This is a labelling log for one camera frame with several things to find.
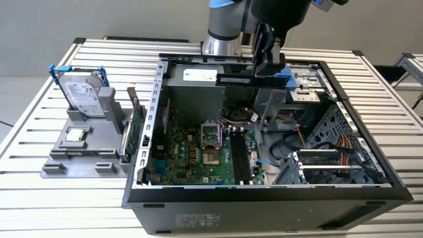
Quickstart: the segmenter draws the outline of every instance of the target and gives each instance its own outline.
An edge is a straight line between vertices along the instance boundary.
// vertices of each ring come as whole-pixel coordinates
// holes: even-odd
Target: green circuit board
[[[153,184],[157,185],[234,185],[234,165],[231,158],[230,132],[222,133],[222,147],[201,148],[201,129],[173,128],[170,135],[170,147],[166,158],[166,170],[162,173],[154,171]],[[255,144],[254,133],[245,134],[246,143]],[[251,167],[254,184],[263,184],[262,169]]]

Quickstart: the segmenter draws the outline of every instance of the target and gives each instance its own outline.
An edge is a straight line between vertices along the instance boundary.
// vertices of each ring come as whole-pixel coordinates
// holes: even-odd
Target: gray wall
[[[361,49],[374,63],[422,52],[423,0],[351,0],[311,8],[289,47]],[[75,37],[183,38],[207,32],[209,0],[0,0],[0,75],[45,76]]]

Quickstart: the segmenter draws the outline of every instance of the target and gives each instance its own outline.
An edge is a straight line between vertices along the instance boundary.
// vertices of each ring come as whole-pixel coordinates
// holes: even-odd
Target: small chip
[[[71,129],[69,134],[67,134],[66,141],[79,142],[79,141],[82,141],[85,135],[86,135],[86,130],[83,130],[83,129]]]
[[[186,179],[187,178],[187,172],[186,171],[177,172],[177,178]]]

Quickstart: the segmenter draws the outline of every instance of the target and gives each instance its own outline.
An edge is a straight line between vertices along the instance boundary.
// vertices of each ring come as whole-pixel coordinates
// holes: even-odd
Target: sticker
[[[221,213],[175,214],[178,227],[217,227]]]
[[[90,117],[105,116],[98,95],[91,84],[67,82],[66,85],[71,94],[71,100],[78,105],[79,111]]]
[[[250,78],[221,78],[221,83],[245,83],[250,84],[251,79]]]
[[[298,84],[307,84],[307,80],[305,80],[305,79],[298,79],[298,80],[297,80],[297,83],[298,83]]]
[[[259,115],[257,113],[254,113],[253,116],[251,116],[251,121],[257,122],[258,119],[259,119]]]
[[[217,69],[194,69],[185,70],[185,81],[217,82]]]

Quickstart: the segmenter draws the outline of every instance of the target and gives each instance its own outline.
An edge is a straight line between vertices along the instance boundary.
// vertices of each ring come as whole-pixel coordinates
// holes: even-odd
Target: hard drive label
[[[71,99],[87,116],[103,116],[103,109],[94,87],[89,83],[67,82]]]

